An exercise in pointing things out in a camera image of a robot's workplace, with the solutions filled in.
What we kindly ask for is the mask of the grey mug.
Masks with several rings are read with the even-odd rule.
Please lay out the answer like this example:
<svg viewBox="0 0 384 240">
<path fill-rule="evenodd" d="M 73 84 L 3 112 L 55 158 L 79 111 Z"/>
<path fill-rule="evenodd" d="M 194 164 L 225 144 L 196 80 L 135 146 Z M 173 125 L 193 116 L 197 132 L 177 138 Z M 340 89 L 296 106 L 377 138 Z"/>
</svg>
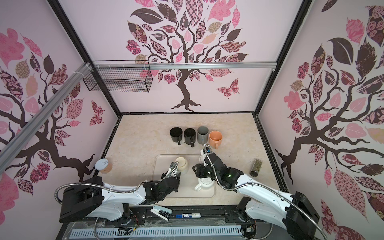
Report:
<svg viewBox="0 0 384 240">
<path fill-rule="evenodd" d="M 197 140 L 201 145 L 206 144 L 209 141 L 209 129 L 206 126 L 200 126 L 197 131 Z"/>
</svg>

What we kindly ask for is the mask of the black and white mug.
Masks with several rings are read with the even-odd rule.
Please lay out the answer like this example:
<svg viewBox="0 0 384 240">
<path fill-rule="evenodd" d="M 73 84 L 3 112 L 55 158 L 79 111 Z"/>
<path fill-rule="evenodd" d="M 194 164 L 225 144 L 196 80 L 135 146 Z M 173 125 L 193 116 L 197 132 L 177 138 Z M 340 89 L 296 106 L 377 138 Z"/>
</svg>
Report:
<svg viewBox="0 0 384 240">
<path fill-rule="evenodd" d="M 172 141 L 180 146 L 183 140 L 183 130 L 179 127 L 174 127 L 170 130 L 170 136 Z"/>
</svg>

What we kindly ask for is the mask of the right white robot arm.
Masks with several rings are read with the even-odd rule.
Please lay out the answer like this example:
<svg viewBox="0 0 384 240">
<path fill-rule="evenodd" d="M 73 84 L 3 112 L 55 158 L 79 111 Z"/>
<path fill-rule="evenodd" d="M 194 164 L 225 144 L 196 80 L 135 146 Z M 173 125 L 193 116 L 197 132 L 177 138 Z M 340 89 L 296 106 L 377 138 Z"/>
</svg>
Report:
<svg viewBox="0 0 384 240">
<path fill-rule="evenodd" d="M 239 218 L 261 220 L 282 229 L 295 240 L 313 240 L 320 231 L 320 216 L 302 193 L 275 190 L 252 179 L 244 172 L 227 167 L 214 152 L 201 150 L 202 160 L 193 166 L 199 179 L 209 178 L 221 189 L 243 195 L 238 204 Z"/>
</svg>

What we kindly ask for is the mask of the peach orange mug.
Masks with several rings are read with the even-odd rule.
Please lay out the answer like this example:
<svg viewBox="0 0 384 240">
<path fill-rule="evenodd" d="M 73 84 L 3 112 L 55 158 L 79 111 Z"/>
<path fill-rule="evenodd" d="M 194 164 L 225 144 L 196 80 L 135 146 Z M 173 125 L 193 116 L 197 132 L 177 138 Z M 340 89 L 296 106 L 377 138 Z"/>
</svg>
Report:
<svg viewBox="0 0 384 240">
<path fill-rule="evenodd" d="M 209 144 L 212 148 L 218 149 L 223 140 L 223 135 L 219 131 L 211 131 L 209 134 Z"/>
</svg>

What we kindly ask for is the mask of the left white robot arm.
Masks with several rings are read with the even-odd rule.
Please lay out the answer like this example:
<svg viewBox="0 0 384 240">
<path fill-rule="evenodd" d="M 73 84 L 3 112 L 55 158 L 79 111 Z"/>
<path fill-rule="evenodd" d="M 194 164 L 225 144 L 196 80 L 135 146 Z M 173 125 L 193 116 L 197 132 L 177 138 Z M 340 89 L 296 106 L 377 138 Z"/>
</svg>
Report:
<svg viewBox="0 0 384 240">
<path fill-rule="evenodd" d="M 55 199 L 61 204 L 59 222 L 71 223 L 86 217 L 115 221 L 128 215 L 130 205 L 156 204 L 176 193 L 179 186 L 180 174 L 142 182 L 137 187 L 110 185 L 104 183 L 102 177 L 66 184 L 55 190 Z"/>
</svg>

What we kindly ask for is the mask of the cream mug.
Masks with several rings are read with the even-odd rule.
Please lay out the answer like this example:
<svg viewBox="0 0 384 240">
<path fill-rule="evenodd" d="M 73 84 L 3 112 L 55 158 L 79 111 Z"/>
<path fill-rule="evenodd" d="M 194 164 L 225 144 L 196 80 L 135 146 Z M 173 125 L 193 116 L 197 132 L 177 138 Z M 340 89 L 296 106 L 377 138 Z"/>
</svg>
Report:
<svg viewBox="0 0 384 240">
<path fill-rule="evenodd" d="M 178 163 L 177 172 L 181 173 L 181 175 L 185 175 L 189 170 L 188 160 L 184 157 L 178 157 L 175 162 Z"/>
</svg>

